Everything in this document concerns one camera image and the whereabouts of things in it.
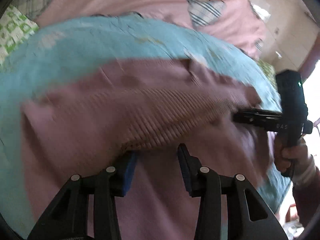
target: forearm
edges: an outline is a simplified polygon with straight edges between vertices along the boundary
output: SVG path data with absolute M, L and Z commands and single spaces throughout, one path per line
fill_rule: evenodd
M 320 171 L 316 173 L 305 187 L 293 187 L 293 197 L 296 202 L 300 223 L 305 227 L 315 214 L 320 204 Z
M 308 56 L 300 66 L 299 72 L 301 73 L 302 80 L 308 78 L 316 67 L 316 63 L 320 59 L 320 33 L 309 52 Z

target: pink ribbed fabric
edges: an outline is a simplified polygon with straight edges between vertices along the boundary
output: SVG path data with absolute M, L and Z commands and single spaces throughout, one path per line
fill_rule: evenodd
M 271 163 L 268 136 L 235 124 L 256 106 L 252 87 L 191 60 L 120 60 L 22 107 L 22 156 L 37 219 L 72 174 L 98 173 L 141 150 L 132 188 L 117 199 L 123 239 L 193 239 L 198 199 L 185 191 L 179 143 L 219 174 L 257 186 Z

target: black handle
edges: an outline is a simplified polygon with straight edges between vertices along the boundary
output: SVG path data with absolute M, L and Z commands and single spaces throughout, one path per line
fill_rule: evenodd
M 285 145 L 287 147 L 297 146 L 301 138 L 301 131 L 300 129 L 290 130 L 285 136 L 287 141 Z M 294 175 L 294 168 L 296 166 L 297 161 L 296 160 L 290 160 L 290 161 L 291 161 L 290 167 L 287 168 L 285 172 L 281 173 L 283 177 L 292 178 Z

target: black handheld device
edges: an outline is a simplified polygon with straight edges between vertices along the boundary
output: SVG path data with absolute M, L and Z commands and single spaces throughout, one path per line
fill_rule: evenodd
M 284 145 L 292 147 L 298 144 L 303 134 L 310 134 L 313 129 L 312 122 L 307 120 L 308 108 L 301 75 L 297 71 L 285 70 L 276 75 L 276 83 L 281 98 L 282 113 L 253 108 L 242 109 L 234 114 L 233 120 L 278 132 L 283 138 Z M 282 173 L 282 176 L 291 178 L 294 167 L 295 161 L 292 161 L 292 165 Z

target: sleeve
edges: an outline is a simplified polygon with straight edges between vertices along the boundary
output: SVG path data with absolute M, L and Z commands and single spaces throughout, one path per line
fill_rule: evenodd
M 316 168 L 313 181 L 303 188 L 293 188 L 300 223 L 306 227 L 320 204 L 320 171 Z

